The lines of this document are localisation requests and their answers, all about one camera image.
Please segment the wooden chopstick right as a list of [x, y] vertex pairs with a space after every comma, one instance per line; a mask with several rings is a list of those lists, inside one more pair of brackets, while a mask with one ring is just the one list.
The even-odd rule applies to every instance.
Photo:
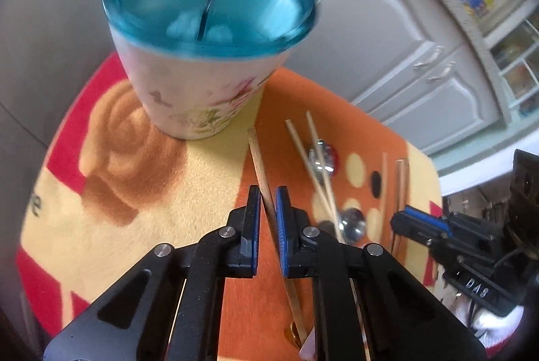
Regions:
[[332, 216], [332, 221], [334, 222], [335, 230], [339, 231], [339, 215], [338, 215], [338, 210], [336, 208], [335, 195], [334, 195], [334, 192], [332, 191], [330, 177], [329, 177], [328, 172], [326, 170], [325, 157], [324, 157], [324, 154], [323, 154], [323, 151], [322, 151], [322, 145], [319, 143], [318, 131], [317, 131], [316, 125], [314, 123], [314, 120], [312, 118], [311, 112], [309, 110], [307, 110], [305, 115], [306, 115], [306, 119], [307, 119], [307, 122], [308, 122], [309, 130], [311, 132], [311, 136], [312, 136], [312, 139], [313, 139], [312, 144], [313, 144], [314, 149], [315, 149], [315, 151], [317, 153], [317, 158], [318, 158], [318, 161], [319, 161], [320, 166], [322, 168], [322, 179], [323, 179], [323, 183], [324, 183], [326, 200], [328, 200], [328, 203], [329, 203], [329, 206], [330, 206], [330, 212], [331, 212], [331, 216]]

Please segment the orange rose patterned mat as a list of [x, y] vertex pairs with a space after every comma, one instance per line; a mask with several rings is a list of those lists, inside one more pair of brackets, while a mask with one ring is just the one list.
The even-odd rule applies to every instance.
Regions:
[[286, 125], [304, 144], [309, 125], [337, 155], [331, 184], [340, 209], [357, 208], [368, 239], [389, 246], [399, 159], [409, 165], [407, 202], [441, 213], [431, 160], [333, 92], [277, 70], [262, 89], [232, 92], [245, 106], [213, 137], [182, 141], [148, 118], [118, 56], [109, 56], [68, 110], [33, 189], [17, 256], [37, 321], [58, 334], [161, 242], [182, 247], [224, 225], [255, 173], [255, 128], [272, 188], [286, 186], [314, 222], [325, 213]]

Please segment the grey cabinet door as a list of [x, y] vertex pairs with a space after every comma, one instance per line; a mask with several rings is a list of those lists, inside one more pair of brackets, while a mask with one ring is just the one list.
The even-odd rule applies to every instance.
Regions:
[[[287, 68], [370, 112], [462, 43], [439, 0], [316, 0], [317, 21]], [[436, 46], [439, 60], [416, 70]]]

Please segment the wooden chopstick left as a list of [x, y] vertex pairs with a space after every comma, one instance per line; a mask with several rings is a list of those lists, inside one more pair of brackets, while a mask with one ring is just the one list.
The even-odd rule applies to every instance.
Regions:
[[290, 138], [294, 144], [294, 147], [296, 148], [296, 151], [298, 152], [298, 155], [300, 156], [300, 159], [302, 160], [303, 167], [306, 170], [308, 177], [312, 181], [312, 186], [314, 187], [314, 190], [316, 194], [319, 197], [320, 202], [322, 203], [322, 206], [326, 212], [326, 214], [330, 217], [330, 221], [334, 224], [335, 227], [335, 234], [336, 238], [339, 242], [343, 242], [343, 238], [341, 235], [341, 232], [338, 229], [338, 218], [336, 213], [331, 209], [330, 202], [328, 200], [328, 196], [326, 194], [326, 191], [322, 188], [320, 182], [315, 176], [314, 169], [312, 169], [312, 164], [310, 163], [310, 160], [308, 158], [307, 152], [305, 151], [305, 148], [303, 147], [302, 142], [300, 141], [299, 134], [297, 133], [296, 128], [294, 127], [293, 123], [290, 119], [285, 120], [286, 128], [289, 132]]

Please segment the silver spoon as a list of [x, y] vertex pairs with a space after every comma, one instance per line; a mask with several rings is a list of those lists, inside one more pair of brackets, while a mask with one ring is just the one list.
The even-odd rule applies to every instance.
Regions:
[[337, 228], [329, 220], [320, 222], [318, 228], [334, 238], [340, 233], [343, 243], [356, 245], [366, 236], [366, 219], [359, 209], [348, 208], [339, 213]]
[[[323, 162], [320, 162], [318, 152], [323, 155]], [[338, 157], [335, 149], [327, 144], [323, 139], [317, 141], [317, 147], [312, 146], [308, 157], [315, 175], [322, 179], [322, 171], [325, 170], [329, 177], [332, 177], [338, 168]]]

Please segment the gold utensil handle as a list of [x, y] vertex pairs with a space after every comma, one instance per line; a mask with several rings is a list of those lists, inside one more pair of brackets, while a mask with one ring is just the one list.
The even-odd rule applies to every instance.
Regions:
[[[262, 159], [261, 150], [259, 147], [257, 131], [254, 127], [248, 129], [248, 141], [255, 175], [258, 181], [258, 187], [261, 192], [262, 202], [266, 213], [268, 228], [270, 228], [269, 231], [271, 232], [271, 240], [274, 245], [275, 253], [277, 254], [277, 261], [278, 263], [281, 263], [276, 210], [274, 201], [272, 199], [271, 188], [268, 184], [268, 177]], [[292, 340], [294, 341], [294, 344], [296, 344], [297, 347], [301, 348], [307, 339], [308, 332], [305, 326], [305, 322], [303, 320], [303, 312], [302, 308], [300, 307], [300, 300], [294, 282], [284, 276], [281, 276], [281, 279], [284, 284], [284, 289], [292, 319], [292, 324], [290, 325], [290, 335]]]

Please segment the grey lower cabinet drawer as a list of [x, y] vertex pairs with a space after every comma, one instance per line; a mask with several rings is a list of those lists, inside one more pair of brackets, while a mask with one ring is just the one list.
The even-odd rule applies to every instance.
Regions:
[[[455, 66], [445, 79], [426, 82], [450, 61]], [[465, 44], [376, 106], [369, 115], [428, 155], [462, 141], [502, 117], [479, 59]]]

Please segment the floral cup with blue rim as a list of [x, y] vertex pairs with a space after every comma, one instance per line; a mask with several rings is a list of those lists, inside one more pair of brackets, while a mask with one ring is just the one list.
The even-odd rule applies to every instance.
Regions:
[[102, 0], [151, 122], [180, 139], [225, 128], [312, 30], [315, 0]]

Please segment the lower silver spoon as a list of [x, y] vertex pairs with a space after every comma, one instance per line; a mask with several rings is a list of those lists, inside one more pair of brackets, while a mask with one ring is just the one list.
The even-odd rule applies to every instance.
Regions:
[[343, 243], [356, 245], [366, 236], [366, 219], [359, 209], [348, 208], [339, 213], [337, 228], [329, 220], [320, 222], [318, 228], [334, 238], [340, 233]]

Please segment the upper silver spoon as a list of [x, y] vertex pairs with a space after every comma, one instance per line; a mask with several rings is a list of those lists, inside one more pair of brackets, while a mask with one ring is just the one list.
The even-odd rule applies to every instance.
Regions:
[[[320, 162], [318, 152], [323, 155], [323, 162]], [[327, 144], [323, 139], [317, 141], [317, 147], [312, 146], [308, 157], [315, 175], [322, 179], [322, 171], [325, 170], [329, 177], [332, 177], [338, 168], [338, 157], [335, 149]]]

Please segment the glass door cabinet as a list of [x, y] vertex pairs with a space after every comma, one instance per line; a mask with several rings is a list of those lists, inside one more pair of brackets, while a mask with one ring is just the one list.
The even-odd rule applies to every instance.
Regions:
[[538, 110], [538, 0], [524, 0], [485, 37], [512, 121]]

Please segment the wooden chopstick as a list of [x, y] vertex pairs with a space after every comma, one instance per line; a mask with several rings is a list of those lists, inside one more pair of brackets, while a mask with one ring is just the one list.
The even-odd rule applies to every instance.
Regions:
[[331, 216], [332, 216], [332, 221], [334, 222], [335, 230], [339, 231], [339, 215], [338, 215], [338, 210], [336, 208], [335, 195], [334, 195], [334, 192], [332, 191], [330, 177], [329, 177], [328, 172], [326, 170], [325, 157], [324, 157], [324, 154], [323, 154], [323, 151], [322, 151], [322, 145], [319, 143], [318, 131], [317, 131], [316, 125], [314, 123], [314, 120], [312, 118], [311, 112], [309, 110], [307, 110], [305, 115], [306, 115], [306, 119], [307, 119], [307, 122], [308, 122], [309, 130], [311, 132], [311, 136], [312, 136], [312, 139], [313, 139], [312, 144], [313, 144], [314, 149], [315, 149], [315, 151], [317, 153], [317, 158], [318, 158], [318, 161], [319, 161], [320, 166], [322, 168], [322, 179], [323, 179], [323, 183], [324, 183], [326, 200], [328, 200], [328, 203], [329, 203], [329, 206], [330, 206], [330, 212], [331, 212]]
[[300, 159], [302, 160], [303, 167], [306, 170], [308, 177], [312, 181], [312, 186], [314, 187], [314, 190], [316, 194], [319, 197], [320, 202], [322, 203], [322, 206], [326, 212], [326, 214], [330, 217], [330, 221], [334, 224], [335, 227], [335, 234], [336, 238], [339, 242], [343, 242], [343, 238], [341, 235], [341, 232], [338, 229], [338, 218], [336, 213], [331, 209], [330, 202], [328, 200], [328, 196], [326, 194], [326, 191], [322, 188], [320, 182], [315, 176], [314, 169], [312, 169], [312, 164], [310, 163], [310, 160], [308, 158], [307, 152], [305, 151], [305, 148], [303, 147], [302, 142], [300, 141], [299, 134], [297, 133], [296, 128], [294, 127], [293, 123], [290, 119], [285, 120], [286, 128], [289, 132], [290, 138], [294, 144], [294, 147], [296, 148], [296, 151], [298, 152], [298, 155], [300, 156]]

